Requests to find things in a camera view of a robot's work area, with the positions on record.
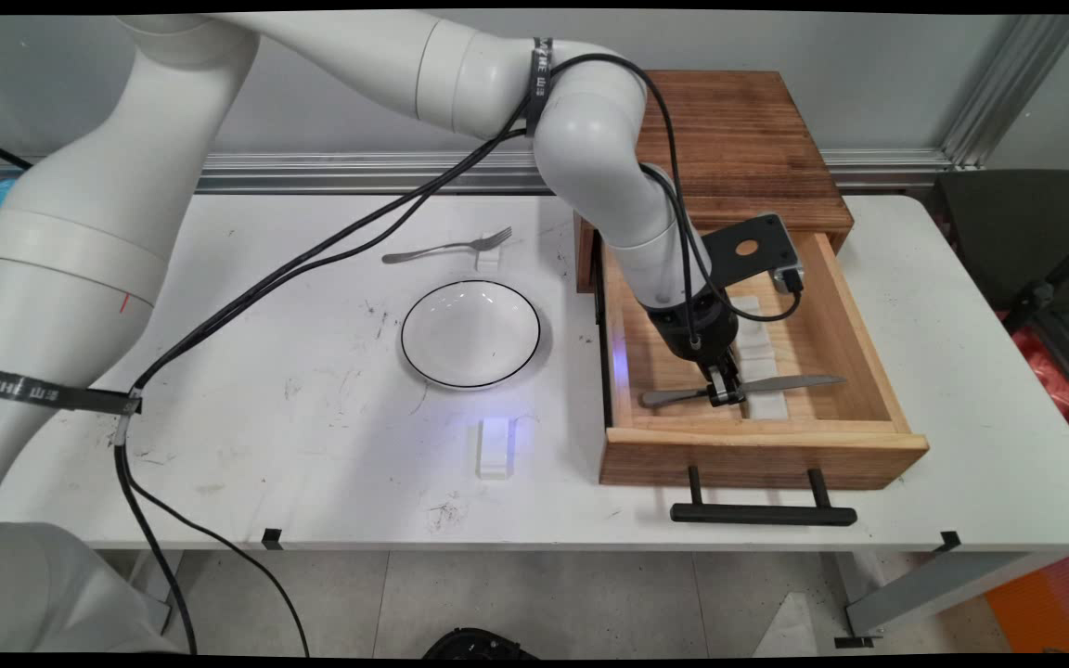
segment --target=gray wall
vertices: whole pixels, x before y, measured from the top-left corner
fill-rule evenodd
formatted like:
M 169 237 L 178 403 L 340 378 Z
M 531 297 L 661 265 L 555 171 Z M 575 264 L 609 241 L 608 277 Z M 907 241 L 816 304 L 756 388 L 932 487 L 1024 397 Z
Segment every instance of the gray wall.
M 1069 169 L 1069 46 L 985 166 Z
M 665 10 L 433 10 L 510 37 L 591 41 L 646 68 L 779 71 L 820 149 L 938 147 L 1005 16 Z M 46 155 L 107 116 L 133 46 L 111 17 L 0 17 L 0 144 Z M 264 38 L 215 152 L 461 150 Z

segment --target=black clip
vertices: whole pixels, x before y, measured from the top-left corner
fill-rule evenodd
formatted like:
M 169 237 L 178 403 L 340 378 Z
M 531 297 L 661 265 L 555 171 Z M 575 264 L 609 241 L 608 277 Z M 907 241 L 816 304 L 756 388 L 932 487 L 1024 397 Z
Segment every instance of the black clip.
M 126 392 L 68 388 L 66 385 L 49 384 L 37 377 L 3 371 L 0 371 L 0 399 L 64 410 L 92 410 L 110 415 L 143 413 L 143 399 L 133 398 Z
M 530 102 L 526 105 L 526 136 L 534 137 L 534 126 L 552 94 L 552 38 L 536 37 L 531 50 Z

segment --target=knife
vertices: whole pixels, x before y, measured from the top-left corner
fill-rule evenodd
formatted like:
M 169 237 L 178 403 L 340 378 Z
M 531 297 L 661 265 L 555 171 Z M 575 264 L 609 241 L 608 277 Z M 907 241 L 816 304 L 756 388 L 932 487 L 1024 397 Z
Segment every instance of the knife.
M 807 376 L 773 376 L 763 377 L 761 380 L 749 380 L 742 384 L 742 392 L 777 392 L 777 390 L 793 390 L 796 388 L 811 388 L 814 385 L 843 384 L 843 376 L 807 375 Z M 654 390 L 653 392 L 642 392 L 639 403 L 642 407 L 659 407 L 676 402 L 685 402 L 687 399 L 699 399 L 708 397 L 708 388 L 697 388 L 695 390 Z

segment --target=floor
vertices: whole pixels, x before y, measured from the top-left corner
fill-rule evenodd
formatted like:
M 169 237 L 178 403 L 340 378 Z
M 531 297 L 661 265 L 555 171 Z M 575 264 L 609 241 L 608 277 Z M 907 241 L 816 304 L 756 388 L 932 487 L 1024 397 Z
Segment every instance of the floor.
M 417 658 L 458 626 L 493 631 L 540 658 L 752 656 L 792 592 L 805 594 L 821 656 L 1009 651 L 982 596 L 895 630 L 873 650 L 836 650 L 834 639 L 848 635 L 846 602 L 826 554 L 267 552 L 255 557 L 292 595 L 314 656 Z M 300 654 L 278 592 L 236 555 L 188 553 L 179 579 L 200 651 Z M 177 615 L 166 635 L 184 646 Z

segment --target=metal fork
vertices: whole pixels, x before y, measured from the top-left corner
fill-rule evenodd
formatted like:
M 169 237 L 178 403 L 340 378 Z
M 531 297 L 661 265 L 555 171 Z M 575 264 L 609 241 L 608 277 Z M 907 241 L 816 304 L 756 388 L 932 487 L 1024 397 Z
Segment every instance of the metal fork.
M 398 264 L 404 263 L 406 261 L 413 261 L 413 259 L 424 255 L 433 250 L 444 250 L 444 249 L 459 249 L 461 246 L 467 247 L 467 249 L 476 250 L 476 252 L 484 252 L 484 250 L 496 249 L 497 246 L 501 245 L 501 242 L 510 239 L 510 234 L 513 234 L 513 229 L 502 229 L 501 232 L 494 234 L 493 236 L 486 236 L 484 239 L 475 239 L 472 242 L 459 242 L 458 244 L 445 244 L 443 246 L 434 246 L 432 249 L 423 250 L 412 250 L 410 253 L 389 253 L 383 255 L 383 262 L 387 264 Z

